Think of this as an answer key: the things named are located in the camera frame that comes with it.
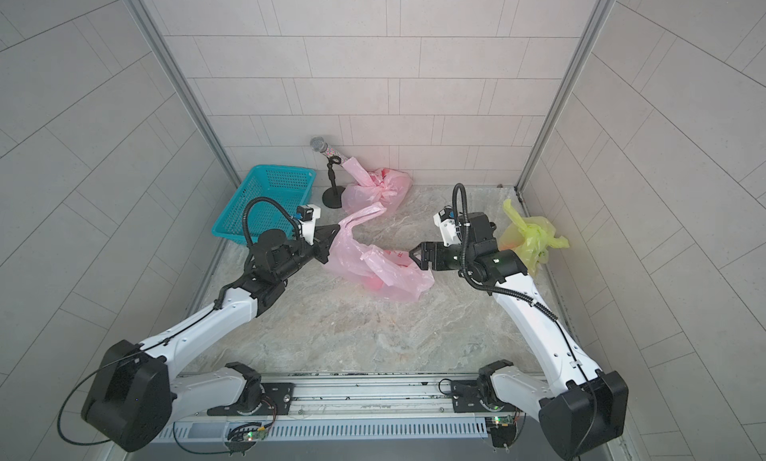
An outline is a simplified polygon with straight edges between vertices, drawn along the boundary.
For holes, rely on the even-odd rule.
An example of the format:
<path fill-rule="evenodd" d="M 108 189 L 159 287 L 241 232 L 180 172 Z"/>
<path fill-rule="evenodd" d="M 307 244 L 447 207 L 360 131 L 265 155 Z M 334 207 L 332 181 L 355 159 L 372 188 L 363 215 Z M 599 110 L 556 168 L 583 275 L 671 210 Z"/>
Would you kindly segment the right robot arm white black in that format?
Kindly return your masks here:
<path fill-rule="evenodd" d="M 520 257 L 500 250 L 496 226 L 468 207 L 463 184 L 435 217 L 442 239 L 423 242 L 409 253 L 427 271 L 454 271 L 472 289 L 492 297 L 511 317 L 532 349 L 544 378 L 522 372 L 501 359 L 479 371 L 476 382 L 452 382 L 456 400 L 476 396 L 488 411 L 511 407 L 535 419 L 552 449 L 564 460 L 624 434 L 628 385 L 616 372 L 603 371 L 565 330 L 540 295 Z"/>

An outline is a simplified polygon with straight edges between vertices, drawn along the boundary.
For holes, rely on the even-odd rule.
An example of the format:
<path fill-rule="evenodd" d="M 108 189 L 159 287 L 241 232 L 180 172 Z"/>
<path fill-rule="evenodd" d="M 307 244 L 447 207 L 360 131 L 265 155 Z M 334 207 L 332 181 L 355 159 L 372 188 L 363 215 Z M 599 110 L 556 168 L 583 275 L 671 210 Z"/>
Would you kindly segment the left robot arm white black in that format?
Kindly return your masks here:
<path fill-rule="evenodd" d="M 268 311 L 288 280 L 308 262 L 327 263 L 339 225 L 319 224 L 315 205 L 288 213 L 277 201 L 256 197 L 243 210 L 249 253 L 243 273 L 223 286 L 197 313 L 140 343 L 119 341 L 87 379 L 91 387 L 82 419 L 127 452 L 153 441 L 167 425 L 198 412 L 221 409 L 250 415 L 262 406 L 278 409 L 253 368 L 231 362 L 208 373 L 183 377 L 198 355 L 241 325 Z"/>

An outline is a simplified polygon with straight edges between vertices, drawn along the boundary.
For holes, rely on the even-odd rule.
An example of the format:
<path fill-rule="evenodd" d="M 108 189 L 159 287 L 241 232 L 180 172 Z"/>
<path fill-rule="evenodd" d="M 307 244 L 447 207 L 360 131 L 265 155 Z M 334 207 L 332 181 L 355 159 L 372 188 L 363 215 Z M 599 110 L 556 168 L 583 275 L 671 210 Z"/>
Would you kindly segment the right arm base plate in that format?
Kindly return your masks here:
<path fill-rule="evenodd" d="M 439 382 L 439 391 L 448 397 L 456 413 L 482 413 L 484 416 L 506 416 L 520 413 L 520 409 L 511 403 L 486 401 L 482 397 L 478 381 L 453 380 L 443 378 Z"/>

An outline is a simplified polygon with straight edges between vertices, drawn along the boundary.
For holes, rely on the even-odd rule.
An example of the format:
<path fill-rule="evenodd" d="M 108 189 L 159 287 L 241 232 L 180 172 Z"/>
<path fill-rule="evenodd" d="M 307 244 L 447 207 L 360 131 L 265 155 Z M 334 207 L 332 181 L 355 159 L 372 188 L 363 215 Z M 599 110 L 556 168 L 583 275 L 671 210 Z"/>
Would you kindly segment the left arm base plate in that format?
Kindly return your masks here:
<path fill-rule="evenodd" d="M 288 415 L 295 385 L 288 382 L 247 385 L 235 403 L 207 411 L 209 416 L 273 416 Z"/>

